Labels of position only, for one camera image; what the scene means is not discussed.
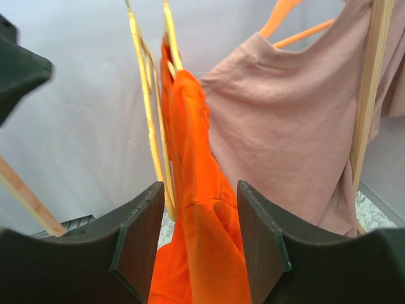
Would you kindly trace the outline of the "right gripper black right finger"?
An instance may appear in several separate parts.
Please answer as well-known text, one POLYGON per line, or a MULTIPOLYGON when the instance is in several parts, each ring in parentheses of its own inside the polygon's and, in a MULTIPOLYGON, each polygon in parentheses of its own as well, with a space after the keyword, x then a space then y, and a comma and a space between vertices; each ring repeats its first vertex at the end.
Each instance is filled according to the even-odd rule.
POLYGON ((404 302, 404 229, 334 234, 244 181, 237 204, 253 303, 404 302))

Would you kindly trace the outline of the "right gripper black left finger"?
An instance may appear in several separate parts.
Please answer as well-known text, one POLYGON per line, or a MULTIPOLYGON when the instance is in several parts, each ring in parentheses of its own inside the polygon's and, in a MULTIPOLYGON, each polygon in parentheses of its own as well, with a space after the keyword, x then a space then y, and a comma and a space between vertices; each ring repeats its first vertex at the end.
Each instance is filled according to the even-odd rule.
POLYGON ((1 230, 2 303, 146 303, 165 191, 133 200, 60 237, 1 230))

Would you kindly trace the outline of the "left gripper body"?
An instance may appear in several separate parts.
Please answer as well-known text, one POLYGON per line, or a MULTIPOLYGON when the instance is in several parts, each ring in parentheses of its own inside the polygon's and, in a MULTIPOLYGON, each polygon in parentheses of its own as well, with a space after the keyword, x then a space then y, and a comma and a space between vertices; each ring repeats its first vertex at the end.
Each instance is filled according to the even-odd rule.
POLYGON ((1 16, 1 124, 20 100, 48 82, 53 64, 18 43, 17 27, 1 16))

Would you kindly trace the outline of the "orange t-shirt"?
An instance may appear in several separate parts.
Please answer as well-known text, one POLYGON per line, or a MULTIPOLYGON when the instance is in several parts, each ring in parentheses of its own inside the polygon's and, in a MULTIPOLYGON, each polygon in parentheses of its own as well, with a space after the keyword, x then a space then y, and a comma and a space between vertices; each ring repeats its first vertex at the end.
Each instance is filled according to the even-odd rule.
POLYGON ((237 200, 209 147, 204 91, 186 70, 177 91, 184 109, 182 215, 154 264, 149 303, 250 303, 237 200))

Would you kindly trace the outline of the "yellow plastic hanger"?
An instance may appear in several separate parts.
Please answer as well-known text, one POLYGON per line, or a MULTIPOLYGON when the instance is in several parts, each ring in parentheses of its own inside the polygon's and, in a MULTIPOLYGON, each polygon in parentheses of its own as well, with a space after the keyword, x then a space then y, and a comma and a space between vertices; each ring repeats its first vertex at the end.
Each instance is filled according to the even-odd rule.
POLYGON ((163 1, 164 33, 161 44, 161 111, 165 133, 165 148, 168 156, 168 169, 170 190, 173 191, 170 209, 172 219, 178 221, 181 218, 182 195, 181 178, 182 147, 184 141, 184 109, 182 98, 177 91, 178 73, 184 69, 182 56, 178 48, 177 34, 173 13, 168 1, 163 1))

